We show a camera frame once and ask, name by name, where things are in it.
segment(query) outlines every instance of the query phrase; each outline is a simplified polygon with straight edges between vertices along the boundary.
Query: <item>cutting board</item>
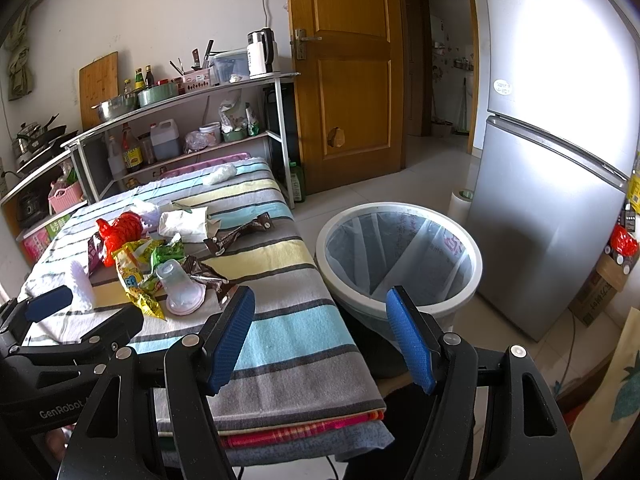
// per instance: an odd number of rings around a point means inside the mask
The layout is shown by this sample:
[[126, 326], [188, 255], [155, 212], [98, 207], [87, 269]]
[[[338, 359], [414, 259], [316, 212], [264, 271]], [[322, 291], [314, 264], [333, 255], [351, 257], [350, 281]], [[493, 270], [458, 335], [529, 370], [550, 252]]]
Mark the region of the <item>cutting board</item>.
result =
[[117, 52], [111, 52], [80, 69], [79, 95], [82, 129], [87, 131], [100, 124], [98, 113], [91, 107], [118, 95]]

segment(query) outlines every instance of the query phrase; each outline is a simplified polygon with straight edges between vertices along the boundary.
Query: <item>door handle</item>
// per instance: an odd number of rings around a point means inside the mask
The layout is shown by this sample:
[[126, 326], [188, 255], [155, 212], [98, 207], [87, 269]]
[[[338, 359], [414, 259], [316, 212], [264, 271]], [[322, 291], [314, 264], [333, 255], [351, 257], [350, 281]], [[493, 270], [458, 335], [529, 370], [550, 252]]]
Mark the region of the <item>door handle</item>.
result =
[[296, 47], [296, 59], [304, 61], [306, 59], [306, 42], [321, 41], [322, 36], [307, 36], [306, 28], [297, 28], [294, 35], [294, 44]]
[[326, 143], [332, 148], [341, 148], [344, 146], [345, 141], [344, 130], [341, 128], [333, 128]]

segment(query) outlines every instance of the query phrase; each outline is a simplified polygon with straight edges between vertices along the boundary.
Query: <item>refrigerator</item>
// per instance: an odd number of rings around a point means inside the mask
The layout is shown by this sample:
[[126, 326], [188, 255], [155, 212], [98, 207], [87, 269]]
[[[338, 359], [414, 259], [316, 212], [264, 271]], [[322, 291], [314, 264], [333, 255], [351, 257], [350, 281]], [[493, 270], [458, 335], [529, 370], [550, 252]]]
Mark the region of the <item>refrigerator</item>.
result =
[[640, 126], [636, 45], [608, 0], [487, 0], [491, 86], [466, 228], [478, 292], [540, 340], [623, 206]]

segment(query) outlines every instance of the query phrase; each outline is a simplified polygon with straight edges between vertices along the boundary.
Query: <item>striped blanket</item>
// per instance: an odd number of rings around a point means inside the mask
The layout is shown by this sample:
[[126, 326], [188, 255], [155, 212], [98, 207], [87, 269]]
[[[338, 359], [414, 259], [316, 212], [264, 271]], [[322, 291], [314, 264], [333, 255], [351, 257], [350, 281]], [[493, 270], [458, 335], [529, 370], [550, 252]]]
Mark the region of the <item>striped blanket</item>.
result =
[[[34, 267], [21, 296], [36, 296], [65, 284], [73, 260], [86, 269], [86, 245], [97, 231], [95, 219], [113, 220], [129, 209], [133, 199], [169, 199], [187, 206], [208, 206], [210, 215], [221, 220], [222, 232], [267, 211], [274, 228], [239, 238], [223, 256], [212, 257], [204, 244], [186, 244], [189, 254], [223, 276], [251, 287], [256, 297], [254, 322], [231, 382], [209, 399], [218, 429], [223, 435], [249, 433], [384, 410], [376, 385], [267, 163], [249, 158], [234, 165], [238, 174], [213, 186], [202, 183], [203, 176], [214, 169], [205, 168], [152, 182], [78, 210]], [[128, 303], [113, 267], [101, 267], [92, 274], [91, 282], [93, 308], [75, 301], [34, 324], [25, 344], [78, 341]], [[164, 297], [158, 299], [164, 306]], [[164, 312], [166, 321], [145, 316], [142, 331], [131, 342], [137, 352], [168, 348], [181, 336], [197, 332], [216, 307], [206, 301], [188, 316], [173, 316], [166, 309]], [[156, 391], [156, 412], [159, 431], [170, 431], [164, 390]], [[389, 437], [378, 439], [378, 447], [386, 446]]]

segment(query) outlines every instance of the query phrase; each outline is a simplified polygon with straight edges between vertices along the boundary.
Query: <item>red bag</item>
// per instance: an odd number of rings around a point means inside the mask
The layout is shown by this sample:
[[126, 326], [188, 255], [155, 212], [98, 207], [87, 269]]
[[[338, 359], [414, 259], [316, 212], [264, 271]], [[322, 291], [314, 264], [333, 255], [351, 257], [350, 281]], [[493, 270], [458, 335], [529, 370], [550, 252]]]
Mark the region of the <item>red bag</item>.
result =
[[111, 267], [115, 263], [111, 256], [127, 242], [135, 242], [142, 238], [142, 219], [131, 211], [125, 211], [118, 216], [113, 225], [109, 225], [106, 220], [98, 218], [98, 233], [104, 241], [106, 256], [103, 263], [105, 267]]
[[609, 243], [614, 251], [625, 258], [633, 256], [638, 250], [638, 242], [620, 224], [616, 224], [613, 228]]

